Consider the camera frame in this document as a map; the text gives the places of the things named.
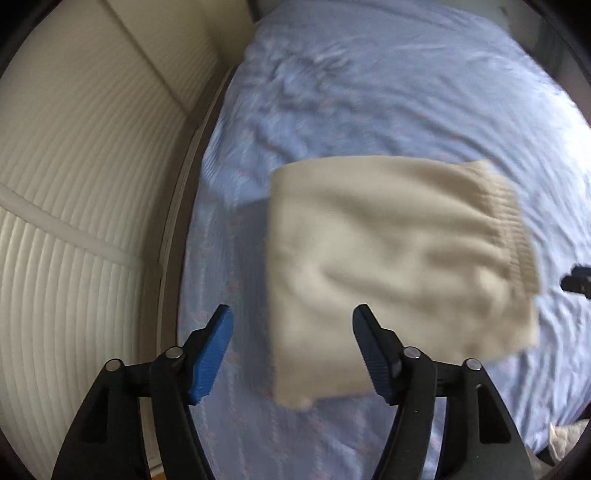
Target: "wrinkled bedsheet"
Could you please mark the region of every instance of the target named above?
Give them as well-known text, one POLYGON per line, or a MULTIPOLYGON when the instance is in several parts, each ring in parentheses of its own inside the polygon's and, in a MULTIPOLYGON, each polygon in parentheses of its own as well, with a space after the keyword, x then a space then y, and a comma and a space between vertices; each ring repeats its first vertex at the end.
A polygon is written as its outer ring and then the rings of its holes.
MULTIPOLYGON (((486 367, 526 444, 591 400, 591 304, 560 291, 591 264, 591 131, 570 98, 489 21, 424 0, 281 4, 227 92, 187 241, 182 342, 219 303, 235 333, 193 415, 219 480, 369 479, 394 415, 381 397, 287 411, 270 399, 265 230, 269 176, 331 155, 488 158, 512 181, 544 294, 540 345, 486 367)), ((434 475, 438 401, 425 477, 434 475)))

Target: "mattress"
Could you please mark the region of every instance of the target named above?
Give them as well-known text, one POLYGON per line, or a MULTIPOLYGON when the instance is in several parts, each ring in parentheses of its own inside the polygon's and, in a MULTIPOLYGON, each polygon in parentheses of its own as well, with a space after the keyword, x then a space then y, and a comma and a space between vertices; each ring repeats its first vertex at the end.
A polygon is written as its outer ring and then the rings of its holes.
MULTIPOLYGON (((265 233, 271 172, 334 155, 458 164, 487 158, 513 185, 542 282, 540 344, 487 370, 525 443, 591 400, 591 310, 560 290, 591 263, 591 130, 567 94, 490 21, 425 0, 282 3, 227 92, 203 161, 184 263, 179 342, 219 303, 235 334, 212 394, 193 410, 219 479, 370 478, 394 409, 377 395, 270 399, 265 233)), ((436 407, 424 475, 443 425, 436 407)))

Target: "screw head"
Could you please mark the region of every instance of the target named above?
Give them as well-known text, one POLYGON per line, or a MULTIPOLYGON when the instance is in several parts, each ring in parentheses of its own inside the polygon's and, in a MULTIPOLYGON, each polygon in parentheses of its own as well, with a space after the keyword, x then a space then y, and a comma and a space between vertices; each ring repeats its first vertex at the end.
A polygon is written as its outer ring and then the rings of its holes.
POLYGON ((402 353, 407 358, 419 358, 421 356, 421 351, 413 346, 406 347, 402 353))
POLYGON ((172 346, 168 350, 166 350, 166 358, 175 359, 181 358, 183 356, 183 349, 179 346, 172 346))
POLYGON ((474 371, 478 371, 482 368, 482 364, 480 363, 480 360, 476 360, 475 358, 469 358, 468 360, 466 360, 466 366, 470 370, 474 370, 474 371))
POLYGON ((105 364, 105 369, 108 372, 115 372, 120 367, 121 367, 121 360, 119 360, 118 358, 113 358, 105 364))

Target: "bed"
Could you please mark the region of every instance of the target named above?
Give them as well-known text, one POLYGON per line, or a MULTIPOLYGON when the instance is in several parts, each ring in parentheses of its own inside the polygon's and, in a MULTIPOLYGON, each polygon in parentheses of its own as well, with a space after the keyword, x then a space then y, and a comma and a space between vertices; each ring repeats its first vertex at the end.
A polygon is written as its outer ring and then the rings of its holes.
MULTIPOLYGON (((293 161, 402 155, 489 159, 515 188, 544 294, 540 344, 487 370, 524 442, 591 400, 591 312, 560 290, 590 261, 591 130, 568 95, 492 22, 429 1, 299 0, 258 25, 203 158, 186 243, 178 342, 219 303, 235 334, 193 409, 219 479, 370 478, 393 413, 376 395, 307 412, 271 396, 264 252, 269 175, 293 161)), ((444 401, 425 477, 433 477, 444 401)))

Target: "fabric pile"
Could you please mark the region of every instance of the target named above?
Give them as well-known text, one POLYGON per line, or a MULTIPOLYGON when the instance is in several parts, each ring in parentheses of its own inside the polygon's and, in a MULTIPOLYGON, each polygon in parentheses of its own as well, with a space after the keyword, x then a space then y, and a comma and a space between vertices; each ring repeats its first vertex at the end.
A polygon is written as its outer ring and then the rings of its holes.
POLYGON ((486 161, 332 157, 272 177, 267 286, 274 400, 372 390, 351 327, 370 306, 433 360, 536 343, 538 276, 508 182, 486 161))

